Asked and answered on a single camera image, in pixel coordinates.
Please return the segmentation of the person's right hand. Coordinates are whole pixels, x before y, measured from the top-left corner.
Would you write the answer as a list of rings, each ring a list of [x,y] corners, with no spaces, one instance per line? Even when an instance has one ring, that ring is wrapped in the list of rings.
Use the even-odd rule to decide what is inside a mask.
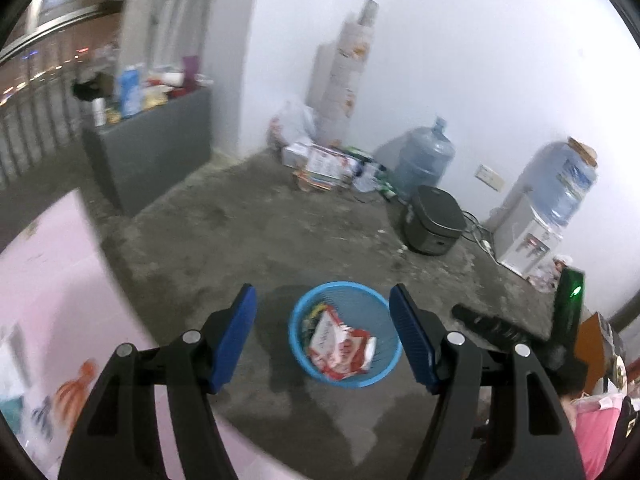
[[[560,396],[560,403],[568,423],[570,424],[570,428],[575,431],[577,425],[577,411],[572,398],[570,396]]]

